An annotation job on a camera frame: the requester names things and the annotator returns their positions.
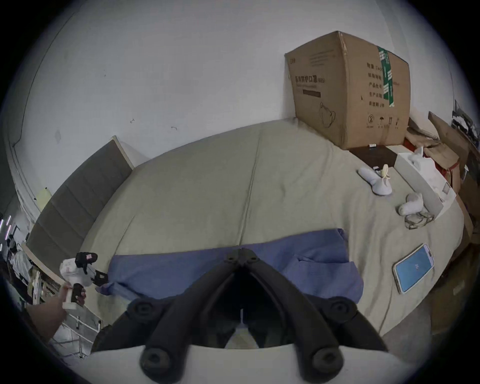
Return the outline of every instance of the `white wall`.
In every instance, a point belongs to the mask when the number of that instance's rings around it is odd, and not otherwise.
[[[453,106],[450,69],[455,98],[479,121],[457,63],[406,3],[87,0],[46,31],[4,105],[10,143],[23,125],[14,179],[26,185],[18,189],[25,200],[44,187],[55,192],[112,135],[138,158],[152,158],[212,134],[293,116],[283,55],[334,30],[406,59],[412,105],[445,120]],[[12,173],[14,160],[11,154]]]

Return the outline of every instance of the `gray headboard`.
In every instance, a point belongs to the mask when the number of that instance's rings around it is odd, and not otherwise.
[[[76,256],[103,207],[131,172],[118,141],[112,138],[51,197],[30,232],[27,254],[33,253],[39,264],[60,276],[62,260]]]

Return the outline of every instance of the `beige bedsheet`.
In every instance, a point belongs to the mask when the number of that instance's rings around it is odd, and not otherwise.
[[[390,168],[394,192],[376,196],[356,173],[362,165],[296,119],[212,136],[136,168],[82,250],[97,252],[96,268],[106,272],[114,254],[198,250],[343,228],[365,285],[359,310],[383,335],[433,287],[460,243],[463,216],[454,202],[436,221],[408,230],[396,207],[412,189]],[[435,267],[400,295],[392,265],[424,242]],[[87,290],[87,307],[107,323],[127,304]]]

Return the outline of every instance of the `black knob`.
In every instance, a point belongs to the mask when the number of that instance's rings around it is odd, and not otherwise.
[[[151,375],[163,375],[171,367],[171,360],[168,353],[160,348],[145,349],[140,358],[142,369]]]
[[[338,348],[322,348],[313,355],[312,366],[321,373],[339,372],[343,367],[343,356]]]

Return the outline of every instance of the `cardboard box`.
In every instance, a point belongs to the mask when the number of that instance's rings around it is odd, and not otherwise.
[[[447,170],[444,177],[454,192],[458,194],[462,186],[462,179],[460,178],[460,164],[457,163],[452,169]]]
[[[415,148],[419,147],[434,147],[441,144],[440,140],[432,139],[422,135],[421,133],[415,132],[412,128],[408,127],[407,132],[405,133],[405,138],[410,141]]]
[[[463,311],[478,274],[478,248],[470,245],[431,291],[432,334],[447,331]]]
[[[423,195],[425,207],[437,219],[450,208],[456,193],[431,158],[421,158],[421,168],[418,170],[409,159],[411,155],[410,152],[399,153],[394,168],[415,192]]]
[[[455,251],[453,252],[450,262],[453,262],[456,258],[458,258],[462,254],[462,252],[470,244],[473,236],[473,223],[470,218],[470,215],[468,214],[467,208],[465,207],[465,204],[463,204],[462,199],[460,199],[460,196],[457,195],[456,201],[463,213],[463,234],[462,234],[462,241],[460,245],[457,247],[457,249],[455,249]]]
[[[458,194],[465,203],[468,212],[477,220],[480,220],[480,186],[470,173],[465,177]]]
[[[430,120],[437,129],[442,143],[446,144],[458,155],[460,170],[463,170],[470,152],[470,140],[468,140],[460,131],[453,129],[446,121],[442,120],[434,113],[428,113],[428,120]]]
[[[424,148],[423,153],[426,156],[431,157],[438,167],[445,170],[453,169],[455,165],[457,165],[459,159],[458,155],[445,144]]]
[[[285,56],[300,120],[342,149],[403,143],[410,70],[401,58],[339,31]]]

